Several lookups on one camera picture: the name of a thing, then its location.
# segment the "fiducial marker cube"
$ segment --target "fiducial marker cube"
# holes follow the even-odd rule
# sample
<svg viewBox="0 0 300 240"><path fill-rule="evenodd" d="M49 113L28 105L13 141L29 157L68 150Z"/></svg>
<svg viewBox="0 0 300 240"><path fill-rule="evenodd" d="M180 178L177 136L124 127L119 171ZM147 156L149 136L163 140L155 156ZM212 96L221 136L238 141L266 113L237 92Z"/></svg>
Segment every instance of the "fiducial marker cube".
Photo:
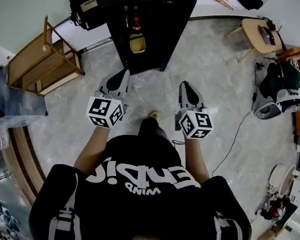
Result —
<svg viewBox="0 0 300 240"><path fill-rule="evenodd" d="M91 96L85 114L93 125L111 129L123 116L124 110L119 99Z"/></svg>
<svg viewBox="0 0 300 240"><path fill-rule="evenodd" d="M187 139L203 139L214 130L207 109L204 112L187 110L179 120L179 124Z"/></svg>

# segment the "wooden table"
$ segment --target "wooden table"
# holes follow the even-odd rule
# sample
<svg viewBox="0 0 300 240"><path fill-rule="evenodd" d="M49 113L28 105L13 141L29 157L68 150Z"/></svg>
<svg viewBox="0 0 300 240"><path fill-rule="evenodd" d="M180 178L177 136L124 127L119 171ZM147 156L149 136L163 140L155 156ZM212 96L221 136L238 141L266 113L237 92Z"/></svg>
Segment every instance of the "wooden table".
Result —
<svg viewBox="0 0 300 240"><path fill-rule="evenodd" d="M266 44L259 32L259 25L261 27L268 28L266 21L263 19L245 18L242 20L242 23L239 28L225 35L225 37L228 38L234 33L243 31L249 43L253 47L246 55L238 59L239 63L242 62L247 56L249 56L252 53L259 52L261 54L267 54L282 49L282 44L278 33L276 31L272 32L275 45Z"/></svg>

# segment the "gray tile floor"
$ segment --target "gray tile floor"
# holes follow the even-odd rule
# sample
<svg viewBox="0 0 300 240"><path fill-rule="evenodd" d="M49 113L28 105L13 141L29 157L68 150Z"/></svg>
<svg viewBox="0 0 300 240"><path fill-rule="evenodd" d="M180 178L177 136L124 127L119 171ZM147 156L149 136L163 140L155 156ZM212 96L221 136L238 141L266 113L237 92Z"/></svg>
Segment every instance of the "gray tile floor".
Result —
<svg viewBox="0 0 300 240"><path fill-rule="evenodd" d="M186 80L203 94L212 115L214 132L201 140L201 150L210 173L228 153L238 126L250 111L255 91L252 55L243 63L237 57L250 46L243 33L228 39L224 35L237 28L239 19L204 19L189 21L165 72L146 71L131 77L126 115L110 132L110 138L137 134L140 123L151 110L159 110L160 126L170 140L183 140L174 131L174 113L178 111L179 84ZM86 72L45 97L49 116L29 126L32 143L44 173L54 164L73 165L87 143L94 127L85 112L101 79L122 64L112 42L82 55ZM262 80L265 72L258 72ZM266 183L277 162L295 164L292 115L261 121L251 113L237 135L225 162L214 175L225 177L250 220L266 194ZM184 161L184 146L177 146ZM262 218L252 224L256 239L270 224Z"/></svg>

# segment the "shoe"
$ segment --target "shoe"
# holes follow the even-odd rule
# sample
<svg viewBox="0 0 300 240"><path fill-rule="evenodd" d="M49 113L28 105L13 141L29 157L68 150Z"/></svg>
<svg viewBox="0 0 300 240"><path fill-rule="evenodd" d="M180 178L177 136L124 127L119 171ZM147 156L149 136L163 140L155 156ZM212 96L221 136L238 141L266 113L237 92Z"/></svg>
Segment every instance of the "shoe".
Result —
<svg viewBox="0 0 300 240"><path fill-rule="evenodd" d="M262 208L259 208L255 213L254 213L254 215L258 215L258 214L260 214L262 212Z"/></svg>
<svg viewBox="0 0 300 240"><path fill-rule="evenodd" d="M149 118L155 119L159 123L159 114L158 111L154 110L150 113Z"/></svg>

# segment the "chair leg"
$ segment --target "chair leg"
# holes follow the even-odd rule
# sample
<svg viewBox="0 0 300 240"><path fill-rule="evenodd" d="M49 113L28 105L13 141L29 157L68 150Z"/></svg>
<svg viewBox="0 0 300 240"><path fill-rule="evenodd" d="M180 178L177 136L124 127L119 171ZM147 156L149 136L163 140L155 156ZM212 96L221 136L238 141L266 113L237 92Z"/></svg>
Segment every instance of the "chair leg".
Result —
<svg viewBox="0 0 300 240"><path fill-rule="evenodd" d="M243 27L240 26L240 27L238 27L237 29L235 29L235 30L231 31L230 33L226 34L224 37L225 37L225 38L228 38L228 37L232 36L233 34L239 32L239 31L242 31L242 30L243 30Z"/></svg>
<svg viewBox="0 0 300 240"><path fill-rule="evenodd" d="M241 58L238 58L238 63L241 63L245 60L246 57L248 57L250 54L257 52L256 48L252 48L246 55L244 55Z"/></svg>

